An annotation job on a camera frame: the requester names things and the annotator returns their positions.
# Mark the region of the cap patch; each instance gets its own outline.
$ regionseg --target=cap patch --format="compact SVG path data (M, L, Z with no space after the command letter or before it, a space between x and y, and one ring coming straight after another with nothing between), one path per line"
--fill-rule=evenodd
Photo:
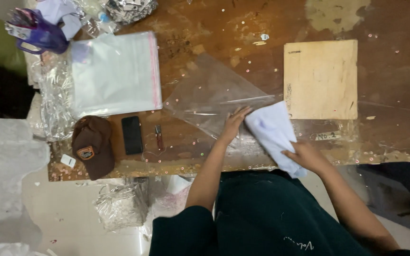
M89 146L89 147L86 147L86 148L79 149L79 150L77 150L77 155L82 160L89 160L94 156L93 147Z

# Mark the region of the worn table surface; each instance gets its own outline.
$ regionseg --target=worn table surface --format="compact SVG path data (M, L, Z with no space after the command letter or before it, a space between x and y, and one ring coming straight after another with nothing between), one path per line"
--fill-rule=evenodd
M117 34L150 30L159 46L163 100L188 73L187 64L206 52L281 101L284 44L357 39L358 119L292 120L296 135L311 140L336 165L410 161L410 1L166 0ZM270 38L262 41L261 34ZM140 117L145 148L126 156L118 123L133 115ZM197 172L214 142L165 110L109 120L117 165L108 177ZM157 147L156 124L162 125L164 151ZM336 136L316 140L327 132ZM254 139L243 139L240 147L228 148L225 171L276 166ZM70 153L70 140L51 146L50 180L87 178L79 161L74 170L59 163Z

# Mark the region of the black phone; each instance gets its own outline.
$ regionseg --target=black phone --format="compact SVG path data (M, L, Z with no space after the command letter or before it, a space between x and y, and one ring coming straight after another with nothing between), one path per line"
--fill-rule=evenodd
M124 149L127 155L139 154L144 151L142 134L140 133L139 117L128 117L121 119Z

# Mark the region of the plywood board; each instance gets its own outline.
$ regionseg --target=plywood board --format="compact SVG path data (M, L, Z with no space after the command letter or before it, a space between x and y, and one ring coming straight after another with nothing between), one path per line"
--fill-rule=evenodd
M291 119L357 119L357 40L284 45Z

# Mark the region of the hand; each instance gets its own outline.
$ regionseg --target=hand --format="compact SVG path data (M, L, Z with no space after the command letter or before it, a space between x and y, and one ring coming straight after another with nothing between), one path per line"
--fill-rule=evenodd
M299 140L298 142L291 142L296 153L288 150L282 151L288 158L297 162L302 167L316 173L326 171L334 168L333 165L322 155L320 151L314 148L311 144Z
M229 145L238 134L238 127L242 124L245 116L251 112L252 108L237 108L233 114L228 114L225 120L224 130L221 132L218 141Z

